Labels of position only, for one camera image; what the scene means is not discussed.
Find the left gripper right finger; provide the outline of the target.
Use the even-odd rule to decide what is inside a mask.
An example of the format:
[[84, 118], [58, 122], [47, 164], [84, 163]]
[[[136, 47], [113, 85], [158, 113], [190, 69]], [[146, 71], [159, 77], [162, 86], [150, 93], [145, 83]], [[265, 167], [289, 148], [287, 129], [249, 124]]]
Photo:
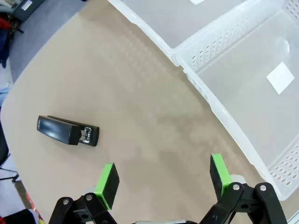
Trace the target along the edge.
[[234, 182], [221, 154], [210, 156], [210, 176], [217, 203], [202, 224], [229, 224], [236, 213], [246, 213], [253, 224], [286, 224], [285, 214], [273, 186], [268, 182], [251, 187]]

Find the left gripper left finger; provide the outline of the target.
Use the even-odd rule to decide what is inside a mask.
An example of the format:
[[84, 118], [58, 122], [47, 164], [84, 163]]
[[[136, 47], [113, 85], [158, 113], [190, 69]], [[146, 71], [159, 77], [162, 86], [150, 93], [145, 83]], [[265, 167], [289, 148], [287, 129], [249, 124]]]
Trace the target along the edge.
[[50, 224], [115, 224], [109, 213], [119, 186], [119, 175], [114, 163], [107, 163], [93, 192], [77, 200], [61, 197], [52, 212]]

